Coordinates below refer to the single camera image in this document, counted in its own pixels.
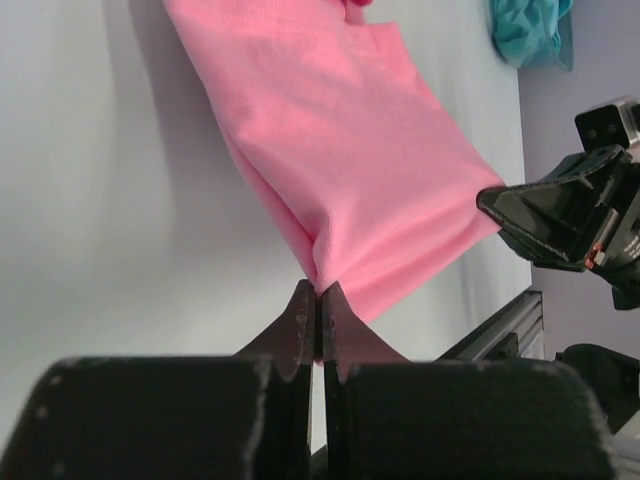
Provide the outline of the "pink t shirt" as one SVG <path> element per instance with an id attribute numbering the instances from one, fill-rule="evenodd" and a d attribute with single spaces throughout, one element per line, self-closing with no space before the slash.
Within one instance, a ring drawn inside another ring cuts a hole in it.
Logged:
<path id="1" fill-rule="evenodd" d="M 500 184 L 398 26 L 342 1 L 170 1 L 239 171 L 317 292 L 370 321 L 498 227 Z"/>

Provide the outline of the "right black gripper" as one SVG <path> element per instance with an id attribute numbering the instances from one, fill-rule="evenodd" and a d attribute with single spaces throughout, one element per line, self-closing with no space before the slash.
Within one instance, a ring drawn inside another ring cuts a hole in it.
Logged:
<path id="1" fill-rule="evenodd" d="M 569 155 L 544 178 L 484 189 L 476 203 L 520 257 L 588 269 L 611 285 L 615 309 L 639 307 L 639 165 L 621 146 Z"/>

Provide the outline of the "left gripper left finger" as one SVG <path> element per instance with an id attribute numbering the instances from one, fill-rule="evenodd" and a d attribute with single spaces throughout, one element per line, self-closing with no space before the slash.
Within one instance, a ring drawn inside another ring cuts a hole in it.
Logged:
<path id="1" fill-rule="evenodd" d="M 66 358 L 9 439 L 13 479 L 306 479 L 316 296 L 231 356 Z"/>

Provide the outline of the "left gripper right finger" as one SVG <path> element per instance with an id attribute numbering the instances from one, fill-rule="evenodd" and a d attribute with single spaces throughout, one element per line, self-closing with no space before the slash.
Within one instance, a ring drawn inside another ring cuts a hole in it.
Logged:
<path id="1" fill-rule="evenodd" d="M 326 479 L 612 479 L 616 452 L 569 366 L 530 359 L 411 362 L 339 285 L 320 298 Z"/>

